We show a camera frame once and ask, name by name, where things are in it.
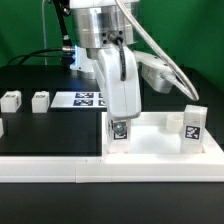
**black cable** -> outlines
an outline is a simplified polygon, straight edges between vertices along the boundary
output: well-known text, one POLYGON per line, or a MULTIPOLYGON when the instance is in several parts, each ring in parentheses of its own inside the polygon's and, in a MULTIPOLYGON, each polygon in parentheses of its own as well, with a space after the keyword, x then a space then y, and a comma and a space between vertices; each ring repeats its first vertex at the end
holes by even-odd
MULTIPOLYGON (((27 56, 29 56, 29 55, 27 55, 27 54, 25 54, 25 55, 18 55, 16 57, 10 59, 6 65, 9 66, 16 59, 18 59, 18 58, 24 58, 24 57, 27 57, 27 56)), ((60 58, 61 55, 32 55, 31 57, 37 57, 37 58, 60 58)))
POLYGON ((62 15, 62 11, 61 11, 61 7, 60 7, 60 3, 58 0, 53 0, 54 3, 54 7, 55 7, 55 11, 58 17, 58 23, 61 29, 61 33, 62 33, 62 38, 63 38, 63 45, 64 46, 73 46, 72 45, 72 41, 68 36, 68 32, 67 32, 67 28, 65 25, 65 21, 62 15))
POLYGON ((42 54, 42 53, 48 53, 48 52, 56 52, 56 51, 62 51, 61 48, 48 48, 48 49, 44 49, 44 50, 40 50, 40 51, 34 51, 32 53, 30 53, 29 55, 25 56, 19 63, 18 65, 22 65, 27 59, 29 59, 30 57, 37 55, 37 54, 42 54))
POLYGON ((121 59, 121 81, 126 80, 126 63, 125 63, 125 53, 122 45, 123 39, 117 36, 115 33, 110 33, 108 39, 115 45, 119 47, 120 59, 121 59))
POLYGON ((125 63, 125 53, 122 42, 117 39, 118 47, 120 49, 120 59, 121 59, 121 81, 126 80, 126 63, 125 63))

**small white block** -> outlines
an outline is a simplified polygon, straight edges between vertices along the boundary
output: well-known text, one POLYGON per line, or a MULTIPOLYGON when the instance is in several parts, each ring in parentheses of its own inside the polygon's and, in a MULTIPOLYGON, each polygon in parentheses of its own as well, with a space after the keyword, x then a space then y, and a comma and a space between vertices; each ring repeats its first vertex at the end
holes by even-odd
POLYGON ((206 107, 187 105, 184 112, 181 152, 202 153, 206 115, 206 107))
POLYGON ((1 98, 2 113, 15 113, 22 104, 20 91, 8 91, 1 98))
POLYGON ((47 113, 49 104, 49 92, 36 92, 32 98, 32 111, 33 113, 47 113))
POLYGON ((4 134, 3 122, 2 118, 0 118, 0 138, 2 137, 3 134, 4 134))
POLYGON ((130 129, 131 120, 126 120, 127 133, 124 135, 117 135, 112 129, 111 120, 106 117, 106 132, 107 132, 107 150, 109 153, 127 153, 130 149, 130 129))

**white tray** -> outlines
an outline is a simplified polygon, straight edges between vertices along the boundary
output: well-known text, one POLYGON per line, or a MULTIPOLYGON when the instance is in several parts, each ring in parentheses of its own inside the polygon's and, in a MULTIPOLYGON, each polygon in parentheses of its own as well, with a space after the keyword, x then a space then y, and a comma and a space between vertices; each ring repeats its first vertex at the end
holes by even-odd
POLYGON ((102 114, 102 157, 0 157, 0 182, 224 181, 224 153, 205 131, 203 153, 181 154, 180 136, 165 130, 170 113, 132 122, 129 153, 108 154, 102 114))

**black table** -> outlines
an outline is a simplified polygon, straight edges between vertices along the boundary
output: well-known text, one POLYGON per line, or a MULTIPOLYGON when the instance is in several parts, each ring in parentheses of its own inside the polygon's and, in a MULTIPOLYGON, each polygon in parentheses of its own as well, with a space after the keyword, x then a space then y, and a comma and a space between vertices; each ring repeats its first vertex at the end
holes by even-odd
MULTIPOLYGON (((223 148, 224 107, 222 103, 224 94, 193 69, 183 68, 183 70, 196 86, 200 100, 191 102, 175 88, 169 95, 156 93, 143 80, 140 80, 143 110, 184 111, 186 104, 208 106, 206 128, 223 148)), ((12 127, 16 128, 16 120, 22 117, 19 122, 27 122, 30 128, 29 121, 32 120, 30 119, 32 117, 30 100, 35 91, 49 90, 52 99, 56 91, 73 91, 74 89, 76 91, 96 91, 98 87, 94 81, 77 80, 70 76, 70 72, 64 72, 58 66, 1 68, 1 96, 6 90, 15 89, 23 93, 23 107, 16 115, 2 115, 3 120, 15 121, 12 122, 12 127)), ((69 117, 71 114, 85 116, 83 113, 91 113, 96 119, 94 124, 100 120, 99 111, 50 111, 49 116, 69 117)), ((100 138, 99 127, 94 130, 92 131, 97 139, 100 138)), ((99 144, 98 141, 99 139, 94 143, 96 146, 99 144)), ((38 150, 24 151, 22 146, 17 148, 18 150, 15 148, 11 150, 10 147, 0 149, 0 154, 35 155, 38 150)), ((63 153, 67 156, 73 155, 69 150, 67 152, 48 151, 48 155, 55 156, 63 153)), ((223 183, 0 184, 0 222, 4 224, 221 224, 224 223, 223 209, 223 183)))

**green wall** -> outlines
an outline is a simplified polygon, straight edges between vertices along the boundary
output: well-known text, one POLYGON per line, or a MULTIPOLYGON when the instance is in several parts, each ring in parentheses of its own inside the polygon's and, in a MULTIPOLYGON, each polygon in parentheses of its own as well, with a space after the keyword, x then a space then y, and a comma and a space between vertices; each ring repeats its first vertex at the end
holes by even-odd
MULTIPOLYGON (((0 66, 14 56, 43 49, 41 5, 42 0, 0 1, 0 66)), ((46 12, 48 47, 60 47, 53 5, 47 4, 46 12)), ((223 0, 141 0, 141 14, 142 25, 178 65, 195 68, 224 91, 223 0)), ((72 33, 71 20, 66 23, 72 33)), ((136 47, 150 52, 143 41, 136 47)), ((43 59, 28 63, 43 64, 43 59)))

